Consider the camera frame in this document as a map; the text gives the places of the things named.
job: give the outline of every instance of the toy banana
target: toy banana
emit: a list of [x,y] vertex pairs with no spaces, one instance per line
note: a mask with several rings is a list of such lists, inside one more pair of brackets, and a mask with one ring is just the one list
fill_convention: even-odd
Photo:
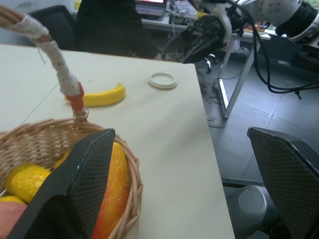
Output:
[[84,105],[88,107],[107,106],[121,101],[124,97],[125,87],[119,83],[116,88],[109,91],[85,94],[83,97],[83,102]]

